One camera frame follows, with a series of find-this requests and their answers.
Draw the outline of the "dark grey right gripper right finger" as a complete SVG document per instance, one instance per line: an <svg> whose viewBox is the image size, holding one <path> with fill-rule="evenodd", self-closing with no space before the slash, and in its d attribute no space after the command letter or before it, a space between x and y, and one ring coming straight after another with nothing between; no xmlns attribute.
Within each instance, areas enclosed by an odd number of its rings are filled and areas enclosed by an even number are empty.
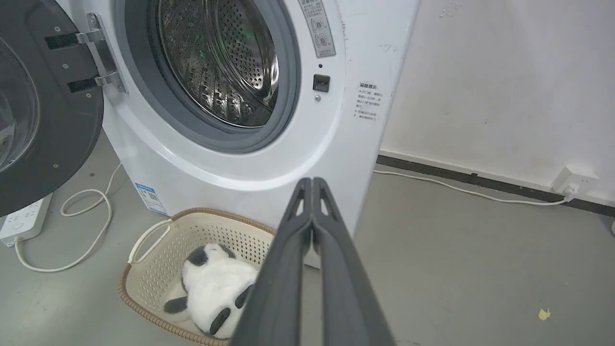
<svg viewBox="0 0 615 346"><path fill-rule="evenodd" d="M323 285L323 343L395 345L329 184L315 177L312 192L312 244L320 256Z"/></svg>

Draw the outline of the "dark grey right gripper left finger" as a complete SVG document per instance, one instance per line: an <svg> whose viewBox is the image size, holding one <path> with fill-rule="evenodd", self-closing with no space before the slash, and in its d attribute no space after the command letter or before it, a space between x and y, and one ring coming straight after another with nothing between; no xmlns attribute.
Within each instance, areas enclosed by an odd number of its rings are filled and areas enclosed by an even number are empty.
<svg viewBox="0 0 615 346"><path fill-rule="evenodd" d="M312 180L295 186L250 292L233 346L298 346L305 255L311 244Z"/></svg>

